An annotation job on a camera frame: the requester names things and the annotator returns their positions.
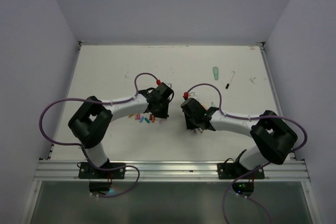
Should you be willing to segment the black cap marker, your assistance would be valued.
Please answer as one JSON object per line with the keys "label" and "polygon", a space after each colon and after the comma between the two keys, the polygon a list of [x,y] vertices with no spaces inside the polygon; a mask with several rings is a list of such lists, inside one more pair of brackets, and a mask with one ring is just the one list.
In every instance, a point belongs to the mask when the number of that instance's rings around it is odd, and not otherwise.
{"label": "black cap marker", "polygon": [[226,83],[225,89],[228,89],[230,87],[230,84],[231,84],[231,82],[232,82],[232,80],[234,78],[234,75],[235,75],[235,71],[232,71],[232,73],[231,73],[231,75],[230,75],[230,77],[229,77],[229,79],[228,79],[228,81]]}

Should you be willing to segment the small green highlighter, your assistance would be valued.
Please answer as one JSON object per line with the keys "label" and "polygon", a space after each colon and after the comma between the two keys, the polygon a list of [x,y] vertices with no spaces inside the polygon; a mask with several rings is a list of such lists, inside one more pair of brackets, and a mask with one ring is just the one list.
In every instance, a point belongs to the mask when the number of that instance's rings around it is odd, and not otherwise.
{"label": "small green highlighter", "polygon": [[214,76],[214,80],[219,79],[219,69],[218,69],[218,67],[213,67],[213,76]]}

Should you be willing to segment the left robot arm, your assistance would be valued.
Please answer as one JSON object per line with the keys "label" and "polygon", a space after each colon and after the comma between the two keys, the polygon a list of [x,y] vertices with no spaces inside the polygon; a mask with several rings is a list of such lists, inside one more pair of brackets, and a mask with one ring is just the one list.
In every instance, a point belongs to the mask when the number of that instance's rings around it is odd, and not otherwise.
{"label": "left robot arm", "polygon": [[169,104],[174,91],[164,82],[156,88],[139,90],[126,98],[103,102],[89,97],[68,122],[68,127],[79,140],[83,153],[91,161],[90,171],[97,178],[104,178],[109,165],[101,141],[111,122],[131,114],[151,113],[155,118],[169,117]]}

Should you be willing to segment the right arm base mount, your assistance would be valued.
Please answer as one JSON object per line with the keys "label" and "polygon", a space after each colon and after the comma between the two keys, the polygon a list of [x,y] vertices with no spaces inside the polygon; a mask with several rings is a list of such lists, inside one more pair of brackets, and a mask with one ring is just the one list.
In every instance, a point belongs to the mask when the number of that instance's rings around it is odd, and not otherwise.
{"label": "right arm base mount", "polygon": [[[246,168],[244,168],[238,161],[234,161],[232,158],[228,158],[222,163],[217,163],[217,173],[219,179],[234,180],[247,172],[248,170]],[[243,179],[246,179],[246,182],[235,182],[231,185],[231,188],[236,194],[249,197],[254,192],[255,180],[264,178],[264,170],[259,169],[258,171],[245,176]]]}

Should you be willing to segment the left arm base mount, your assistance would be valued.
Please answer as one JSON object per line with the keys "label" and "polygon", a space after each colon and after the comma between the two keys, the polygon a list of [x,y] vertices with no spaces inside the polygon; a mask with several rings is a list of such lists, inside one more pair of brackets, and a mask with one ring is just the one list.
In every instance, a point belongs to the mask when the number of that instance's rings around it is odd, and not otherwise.
{"label": "left arm base mount", "polygon": [[[105,162],[101,167],[95,167],[90,162],[78,162],[78,178],[89,180],[89,192],[98,198],[116,198],[133,190],[140,179],[140,170],[126,163]],[[118,179],[125,179],[126,168],[134,169],[137,172],[135,182],[126,190],[116,192],[112,189],[112,182]]]}

